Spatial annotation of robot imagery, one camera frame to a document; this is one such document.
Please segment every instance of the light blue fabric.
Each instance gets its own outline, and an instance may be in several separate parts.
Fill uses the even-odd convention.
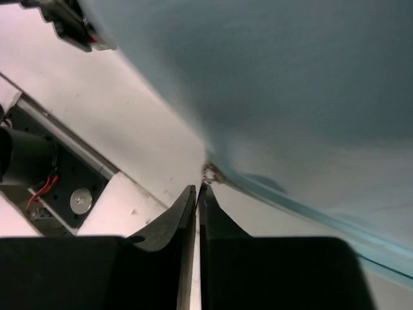
[[[234,183],[413,258],[413,1],[84,2]]]

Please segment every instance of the black mechanical part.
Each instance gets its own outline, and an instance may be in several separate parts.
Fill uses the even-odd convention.
[[[36,134],[47,139],[57,153],[56,167],[59,179],[52,189],[41,196],[47,205],[71,228],[79,228],[94,204],[105,189],[108,179],[91,167],[84,159],[65,146],[65,144],[44,128],[18,105],[14,105],[6,114],[13,122],[13,129]],[[41,184],[33,187],[37,191]],[[88,189],[92,195],[92,206],[84,214],[75,214],[70,208],[70,197],[77,189]]]
[[[22,0],[21,5],[25,8],[39,7],[45,21],[53,23],[56,34],[61,39],[85,52],[92,51],[83,16],[80,15],[80,7],[76,1]]]
[[[198,198],[202,309],[373,310],[355,253],[337,238],[253,238]]]
[[[44,137],[0,128],[0,184],[33,186],[53,168],[55,151]]]
[[[0,309],[189,309],[195,211],[188,186],[126,239],[0,239]]]

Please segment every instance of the metal plate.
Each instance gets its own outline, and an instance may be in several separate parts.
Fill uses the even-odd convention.
[[[84,214],[92,206],[92,194],[88,189],[77,189],[70,197],[70,208],[76,214]]]

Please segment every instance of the white surface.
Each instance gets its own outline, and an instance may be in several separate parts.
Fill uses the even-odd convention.
[[[130,236],[165,210],[146,190],[120,172],[109,181],[77,235]]]
[[[127,235],[163,210],[148,192],[171,205],[186,185],[199,183],[201,142],[119,53],[84,54],[68,46],[33,10],[2,7],[0,21],[0,71],[147,190],[118,174],[79,234]],[[5,92],[0,84],[0,98]],[[332,234],[225,186],[214,191],[222,208],[250,234]],[[9,226],[10,234],[25,233]],[[193,309],[199,309],[198,263],[196,258]],[[375,275],[368,279],[380,309],[411,309],[411,291]]]
[[[0,71],[113,164],[170,205],[198,184],[204,148],[119,52],[86,54],[37,10],[0,10]]]
[[[0,238],[4,237],[34,237],[41,236],[26,218],[7,198],[0,192]]]

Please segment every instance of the cylindrical motor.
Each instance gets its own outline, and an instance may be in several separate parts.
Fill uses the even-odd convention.
[[[0,128],[0,184],[31,186],[44,181],[54,157],[53,145],[46,139]]]

